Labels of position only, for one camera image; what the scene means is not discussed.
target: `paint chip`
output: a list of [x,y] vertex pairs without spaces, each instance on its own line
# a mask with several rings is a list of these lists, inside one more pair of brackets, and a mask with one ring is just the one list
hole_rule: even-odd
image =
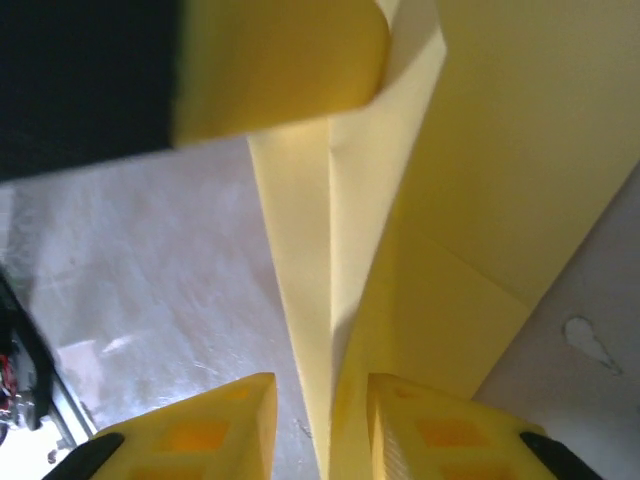
[[600,339],[596,336],[593,324],[583,317],[573,317],[562,329],[566,342],[577,348],[589,358],[597,360],[614,375],[622,375],[623,371],[609,355]]

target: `concrete floor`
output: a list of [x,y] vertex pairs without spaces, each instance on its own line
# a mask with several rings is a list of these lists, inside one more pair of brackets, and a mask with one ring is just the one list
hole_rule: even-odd
[[[243,138],[17,182],[0,214],[16,289],[98,427],[274,371],[273,478],[317,478]],[[639,246],[636,170],[477,395],[610,480],[640,471]]]

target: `gray floor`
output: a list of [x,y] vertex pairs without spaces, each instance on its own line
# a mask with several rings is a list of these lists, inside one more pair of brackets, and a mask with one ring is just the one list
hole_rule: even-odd
[[[317,478],[244,139],[19,182],[0,207],[16,288],[99,427],[274,371],[274,478]],[[640,471],[639,245],[636,171],[477,397],[610,480]]]

